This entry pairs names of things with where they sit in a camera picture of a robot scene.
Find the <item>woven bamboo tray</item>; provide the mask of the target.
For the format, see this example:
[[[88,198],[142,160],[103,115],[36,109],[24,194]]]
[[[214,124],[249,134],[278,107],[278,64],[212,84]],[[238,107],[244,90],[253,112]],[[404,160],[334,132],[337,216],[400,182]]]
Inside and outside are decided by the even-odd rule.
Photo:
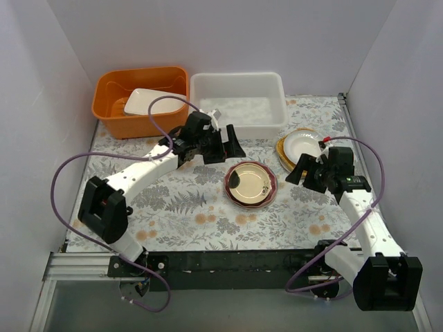
[[[308,128],[300,128],[300,129],[297,129],[297,130],[310,130],[310,131],[314,131],[314,130],[311,130],[311,129],[308,129]],[[276,150],[276,154],[278,155],[278,158],[279,158],[280,163],[282,164],[282,166],[288,172],[291,172],[294,169],[294,167],[296,166],[296,164],[292,163],[284,154],[284,151],[283,151],[283,140],[286,137],[287,136],[279,139],[279,141],[276,143],[275,150]]]

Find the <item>white deep plate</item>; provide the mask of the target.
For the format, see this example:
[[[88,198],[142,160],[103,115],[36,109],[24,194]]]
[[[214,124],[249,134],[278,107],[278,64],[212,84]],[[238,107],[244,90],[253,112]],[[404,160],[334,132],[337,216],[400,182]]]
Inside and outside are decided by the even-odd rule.
[[[283,140],[283,151],[285,156],[296,164],[302,154],[318,157],[321,154],[318,142],[321,140],[321,135],[315,131],[296,130]]]

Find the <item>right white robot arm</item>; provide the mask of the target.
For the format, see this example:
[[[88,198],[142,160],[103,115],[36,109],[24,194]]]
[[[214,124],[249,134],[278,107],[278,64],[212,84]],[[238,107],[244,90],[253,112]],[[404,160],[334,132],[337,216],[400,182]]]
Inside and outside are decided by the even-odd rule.
[[[417,257],[409,257],[390,235],[369,182],[354,173],[352,149],[328,147],[319,157],[301,154],[286,180],[333,194],[361,245],[363,256],[357,257],[341,239],[327,244],[314,256],[314,269],[322,275],[335,270],[352,286],[362,311],[413,310],[422,264]]]

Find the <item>clear plastic bin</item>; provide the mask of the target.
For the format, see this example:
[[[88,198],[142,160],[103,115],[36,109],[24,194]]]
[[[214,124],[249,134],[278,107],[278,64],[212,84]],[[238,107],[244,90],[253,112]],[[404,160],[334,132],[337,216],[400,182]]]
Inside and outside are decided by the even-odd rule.
[[[223,140],[233,125],[240,140],[273,139],[287,125],[282,78],[274,72],[198,73],[190,78],[190,101],[203,111],[218,110]]]

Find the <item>cream and black plate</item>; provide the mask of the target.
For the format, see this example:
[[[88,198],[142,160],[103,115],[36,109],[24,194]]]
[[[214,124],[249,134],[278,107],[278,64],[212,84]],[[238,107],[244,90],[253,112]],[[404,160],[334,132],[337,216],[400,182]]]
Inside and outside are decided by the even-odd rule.
[[[228,175],[227,191],[238,202],[255,205],[263,202],[272,189],[267,168],[256,162],[235,165]]]

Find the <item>maroon scalloped plate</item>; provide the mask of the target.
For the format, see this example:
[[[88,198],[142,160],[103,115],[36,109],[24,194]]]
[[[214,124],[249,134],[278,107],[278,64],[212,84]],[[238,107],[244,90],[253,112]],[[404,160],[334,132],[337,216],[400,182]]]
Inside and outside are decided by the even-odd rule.
[[[228,170],[224,177],[224,192],[235,205],[256,210],[273,202],[278,192],[278,181],[266,165],[243,161]]]

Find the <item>orange plastic tub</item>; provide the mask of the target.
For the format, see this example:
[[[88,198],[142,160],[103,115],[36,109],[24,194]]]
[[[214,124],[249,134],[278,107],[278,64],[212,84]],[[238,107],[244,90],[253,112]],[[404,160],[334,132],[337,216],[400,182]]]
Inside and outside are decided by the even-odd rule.
[[[159,97],[152,110],[150,103]],[[96,85],[92,113],[117,139],[159,136],[148,114],[164,131],[183,125],[189,97],[188,73],[177,66],[138,68],[104,74]]]

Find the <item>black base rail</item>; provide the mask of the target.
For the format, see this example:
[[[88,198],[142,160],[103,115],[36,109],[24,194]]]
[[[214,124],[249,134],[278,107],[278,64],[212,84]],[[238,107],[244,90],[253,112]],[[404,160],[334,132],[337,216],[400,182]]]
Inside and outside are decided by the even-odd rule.
[[[314,249],[217,250],[151,252],[136,263],[162,276],[172,290],[284,290],[289,279],[316,254]],[[290,288],[332,282],[338,278],[321,261],[309,267]],[[151,291],[165,291],[163,283],[120,257],[112,256],[108,277],[150,279]]]

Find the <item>aluminium frame rail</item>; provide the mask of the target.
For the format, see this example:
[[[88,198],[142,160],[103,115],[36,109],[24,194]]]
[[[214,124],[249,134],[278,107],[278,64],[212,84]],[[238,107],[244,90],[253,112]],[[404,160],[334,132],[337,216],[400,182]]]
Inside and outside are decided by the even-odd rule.
[[[44,280],[95,281],[107,278],[110,253],[53,253],[50,254]]]

